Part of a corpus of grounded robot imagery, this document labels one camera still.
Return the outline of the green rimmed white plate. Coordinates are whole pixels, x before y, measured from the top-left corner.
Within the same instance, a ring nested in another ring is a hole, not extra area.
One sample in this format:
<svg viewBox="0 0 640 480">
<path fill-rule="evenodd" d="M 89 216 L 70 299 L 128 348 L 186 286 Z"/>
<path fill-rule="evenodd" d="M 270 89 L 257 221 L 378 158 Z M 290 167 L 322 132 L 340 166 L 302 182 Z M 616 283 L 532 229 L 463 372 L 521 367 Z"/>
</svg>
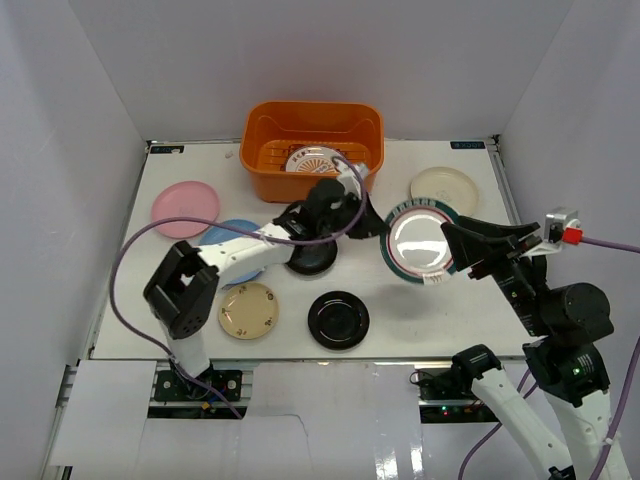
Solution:
<svg viewBox="0 0 640 480">
<path fill-rule="evenodd" d="M 401 202 L 385 219 L 382 258 L 404 281 L 426 286 L 447 282 L 456 266 L 441 227 L 457 222 L 458 213 L 439 200 L 417 197 Z"/>
</svg>

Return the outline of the orange sunburst patterned plate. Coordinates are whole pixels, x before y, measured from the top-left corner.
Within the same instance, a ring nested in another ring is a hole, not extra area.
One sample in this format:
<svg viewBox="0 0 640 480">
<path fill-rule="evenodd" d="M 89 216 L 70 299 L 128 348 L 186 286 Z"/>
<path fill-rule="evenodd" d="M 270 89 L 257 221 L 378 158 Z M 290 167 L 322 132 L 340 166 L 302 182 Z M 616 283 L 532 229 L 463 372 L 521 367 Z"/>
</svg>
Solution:
<svg viewBox="0 0 640 480">
<path fill-rule="evenodd" d="M 303 146 L 289 155 L 284 171 L 305 174 L 337 173 L 333 158 L 339 155 L 337 150 L 326 146 Z"/>
</svg>

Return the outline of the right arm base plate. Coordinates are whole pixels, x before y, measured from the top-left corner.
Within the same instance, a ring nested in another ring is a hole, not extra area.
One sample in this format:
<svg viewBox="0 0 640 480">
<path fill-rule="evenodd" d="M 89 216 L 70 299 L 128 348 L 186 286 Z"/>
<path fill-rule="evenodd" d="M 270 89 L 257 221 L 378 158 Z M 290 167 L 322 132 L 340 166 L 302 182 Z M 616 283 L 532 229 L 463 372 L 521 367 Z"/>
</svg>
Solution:
<svg viewBox="0 0 640 480">
<path fill-rule="evenodd" d="M 418 388 L 422 401 L 479 401 L 450 368 L 416 369 L 409 375 L 409 383 Z"/>
</svg>

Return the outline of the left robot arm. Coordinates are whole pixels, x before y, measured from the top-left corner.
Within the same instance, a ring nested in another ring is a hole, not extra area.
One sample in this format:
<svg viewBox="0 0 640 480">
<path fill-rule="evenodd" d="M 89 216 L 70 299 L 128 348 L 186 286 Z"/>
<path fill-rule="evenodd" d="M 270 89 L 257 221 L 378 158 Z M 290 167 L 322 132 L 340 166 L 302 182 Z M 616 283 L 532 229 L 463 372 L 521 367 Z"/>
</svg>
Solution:
<svg viewBox="0 0 640 480">
<path fill-rule="evenodd" d="M 193 247 L 175 243 L 143 290 L 151 312 L 163 327 L 177 387 L 199 399 L 211 387 L 211 361 L 200 330 L 207 322 L 217 290 L 251 271 L 285 264 L 304 246 L 378 237 L 389 230 L 366 192 L 322 180 L 306 199 L 293 202 L 260 229 L 226 242 Z"/>
</svg>

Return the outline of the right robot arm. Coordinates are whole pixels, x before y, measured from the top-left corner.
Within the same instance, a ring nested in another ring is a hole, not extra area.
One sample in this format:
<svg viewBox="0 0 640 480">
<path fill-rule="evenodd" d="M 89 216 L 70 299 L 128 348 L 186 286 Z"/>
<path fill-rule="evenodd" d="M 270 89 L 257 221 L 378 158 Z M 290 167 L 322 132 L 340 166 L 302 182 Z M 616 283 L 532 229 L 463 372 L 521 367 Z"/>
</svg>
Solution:
<svg viewBox="0 0 640 480">
<path fill-rule="evenodd" d="M 538 223 L 506 226 L 462 216 L 445 223 L 457 270 L 473 280 L 492 278 L 532 337 L 525 361 L 553 409 L 564 435 L 558 439 L 509 382 L 503 365 L 485 345 L 452 358 L 453 390 L 478 398 L 526 455 L 539 479 L 628 479 L 619 444 L 624 412 L 639 355 L 632 355 L 618 405 L 596 341 L 614 331 L 606 294 L 589 283 L 551 289 L 546 258 L 585 238 L 576 212 L 558 208 Z"/>
</svg>

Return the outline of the cream bear plate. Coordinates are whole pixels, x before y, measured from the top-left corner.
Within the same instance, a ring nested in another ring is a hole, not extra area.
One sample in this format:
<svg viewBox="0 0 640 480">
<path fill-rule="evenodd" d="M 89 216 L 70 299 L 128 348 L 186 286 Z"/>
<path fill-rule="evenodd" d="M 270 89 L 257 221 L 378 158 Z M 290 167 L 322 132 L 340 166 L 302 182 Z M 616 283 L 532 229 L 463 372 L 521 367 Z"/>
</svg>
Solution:
<svg viewBox="0 0 640 480">
<path fill-rule="evenodd" d="M 412 198 L 432 198 L 449 205 L 458 214 L 473 216 L 480 203 L 476 183 L 463 172 L 450 167 L 432 167 L 411 181 Z"/>
</svg>

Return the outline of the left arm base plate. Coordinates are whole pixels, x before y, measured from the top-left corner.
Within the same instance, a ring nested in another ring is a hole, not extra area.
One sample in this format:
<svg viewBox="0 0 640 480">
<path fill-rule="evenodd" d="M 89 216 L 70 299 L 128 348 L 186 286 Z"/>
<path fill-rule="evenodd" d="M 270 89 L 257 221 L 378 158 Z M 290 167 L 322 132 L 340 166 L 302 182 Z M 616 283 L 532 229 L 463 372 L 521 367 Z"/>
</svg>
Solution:
<svg viewBox="0 0 640 480">
<path fill-rule="evenodd" d="M 214 370 L 200 379 L 220 392 L 229 402 L 241 399 L 243 372 L 241 370 Z M 211 390 L 185 380 L 173 370 L 157 372 L 152 399 L 156 402 L 208 401 L 220 402 Z"/>
</svg>

